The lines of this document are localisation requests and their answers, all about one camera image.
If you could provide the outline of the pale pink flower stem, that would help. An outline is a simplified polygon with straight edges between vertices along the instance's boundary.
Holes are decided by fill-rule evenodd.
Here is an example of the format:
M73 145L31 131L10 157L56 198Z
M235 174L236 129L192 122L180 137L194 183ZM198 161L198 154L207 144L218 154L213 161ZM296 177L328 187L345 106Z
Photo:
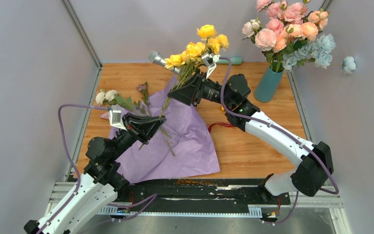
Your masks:
M252 19L246 22L242 28L244 39L250 39L266 57L266 61L273 62L273 48L277 42L275 32L268 28L263 28L262 23L258 19Z

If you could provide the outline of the peach orange flower stem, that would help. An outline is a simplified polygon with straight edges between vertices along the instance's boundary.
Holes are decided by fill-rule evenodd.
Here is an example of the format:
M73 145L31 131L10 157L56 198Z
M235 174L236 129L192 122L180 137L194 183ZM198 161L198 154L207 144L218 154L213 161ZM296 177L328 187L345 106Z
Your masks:
M323 9L311 12L304 20L302 27L303 37L314 41L319 33L328 24L329 13Z

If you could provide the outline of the purple pink wrapping paper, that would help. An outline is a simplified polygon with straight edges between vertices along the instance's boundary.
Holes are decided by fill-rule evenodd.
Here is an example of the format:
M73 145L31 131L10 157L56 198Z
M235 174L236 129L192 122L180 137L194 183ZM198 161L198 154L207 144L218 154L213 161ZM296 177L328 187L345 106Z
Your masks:
M118 159L118 173L130 183L153 179L201 176L220 171L212 137L196 109L171 100L164 113L167 121L142 146L135 142Z

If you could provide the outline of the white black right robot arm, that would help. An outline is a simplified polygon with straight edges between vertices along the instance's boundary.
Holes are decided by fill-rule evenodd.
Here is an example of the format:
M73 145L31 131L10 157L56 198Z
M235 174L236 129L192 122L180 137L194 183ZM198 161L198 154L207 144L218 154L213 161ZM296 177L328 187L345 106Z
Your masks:
M168 97L188 106L197 106L202 99L223 104L231 125L262 139L292 162L293 170L270 174L260 184L262 202L272 203L287 192L315 196L334 171L330 146L323 141L314 144L281 127L248 100L249 94L243 74L219 84L206 79L205 73L195 73L186 84L171 89Z

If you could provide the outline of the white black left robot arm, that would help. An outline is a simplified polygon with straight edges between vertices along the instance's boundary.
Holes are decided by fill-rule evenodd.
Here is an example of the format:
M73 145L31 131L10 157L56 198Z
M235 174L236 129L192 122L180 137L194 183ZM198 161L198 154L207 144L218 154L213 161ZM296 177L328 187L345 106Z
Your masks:
M28 234L75 234L103 207L125 201L128 181L117 170L116 160L134 143L148 144L166 122L166 117L140 117L110 111L110 123L118 128L114 138L94 137L88 143L89 164L63 199L44 217L30 220Z

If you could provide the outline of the dark red printed ribbon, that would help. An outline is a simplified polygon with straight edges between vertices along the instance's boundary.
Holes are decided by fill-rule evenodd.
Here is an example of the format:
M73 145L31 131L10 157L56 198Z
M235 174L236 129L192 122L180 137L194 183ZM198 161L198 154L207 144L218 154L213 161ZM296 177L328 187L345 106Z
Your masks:
M210 125L208 126L207 130L208 130L209 132L211 132L211 130L212 130L212 128L213 128L214 126L223 126L223 127L227 127L227 128L232 128L232 127L234 127L234 125L232 125L232 124L230 124L230 123L215 122L215 123L210 124Z

